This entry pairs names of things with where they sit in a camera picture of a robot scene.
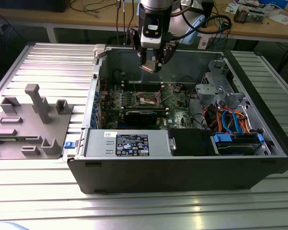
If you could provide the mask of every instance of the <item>motherboard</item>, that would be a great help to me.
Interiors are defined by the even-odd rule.
[[[182,85],[161,85],[156,92],[114,86],[101,96],[104,129],[194,128]]]

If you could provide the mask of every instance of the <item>workbench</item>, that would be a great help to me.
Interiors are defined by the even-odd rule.
[[[63,99],[74,105],[66,141],[75,141],[89,82],[97,71],[95,48],[26,46],[0,83],[0,102],[15,96],[31,104],[24,88],[39,84],[49,103]],[[257,71],[245,70],[249,75]],[[30,230],[288,230],[288,171],[269,176],[251,190],[86,195],[66,164],[73,154],[75,150],[65,149],[57,160],[0,160],[0,221]]]
[[[91,3],[89,0],[84,0],[85,3]],[[288,42],[288,25],[277,23],[269,18],[265,18],[263,23],[235,23],[232,13],[226,13],[226,5],[232,1],[230,0],[216,0],[216,7],[220,14],[229,15],[232,19],[233,26],[230,31],[229,38],[245,39],[255,41],[270,41],[270,42]],[[112,0],[105,0],[103,3],[96,5],[96,8],[113,4]],[[128,27],[129,20],[132,15],[132,3],[125,4],[126,12],[126,27]],[[73,6],[82,10],[81,1],[76,1]],[[136,16],[137,4],[134,4],[135,16],[131,26],[137,25],[138,16]],[[116,8],[115,6],[106,7],[99,10],[99,18],[89,15],[84,12],[75,11],[67,8],[64,13],[55,13],[48,11],[28,11],[28,10],[14,10],[14,9],[0,9],[0,13],[11,23],[25,26],[39,26],[45,27],[51,43],[57,43],[55,28],[69,28],[69,29],[85,29],[85,30],[116,30]],[[118,20],[118,30],[123,31],[123,16],[122,10]],[[206,31],[216,30],[216,26],[211,21]],[[202,39],[199,48],[205,48],[209,34],[198,34]]]

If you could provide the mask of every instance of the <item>capacitor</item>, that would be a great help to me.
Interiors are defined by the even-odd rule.
[[[91,120],[91,123],[90,123],[91,128],[95,128],[95,125],[96,125],[95,122]]]
[[[184,126],[184,119],[183,118],[180,120],[180,125]]]

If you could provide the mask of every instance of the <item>power supply label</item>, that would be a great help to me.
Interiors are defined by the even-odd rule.
[[[149,156],[147,135],[116,135],[116,153],[119,157]]]

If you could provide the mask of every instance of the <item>blue latch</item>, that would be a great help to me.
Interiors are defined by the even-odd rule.
[[[74,148],[75,148],[75,142],[66,141],[66,142],[65,142],[65,145],[64,145],[64,148],[65,148],[66,150],[74,149]]]
[[[264,137],[263,137],[262,134],[258,134],[257,137],[258,137],[260,143],[263,143],[263,142],[264,142]]]
[[[230,134],[217,133],[213,136],[215,142],[232,142]]]

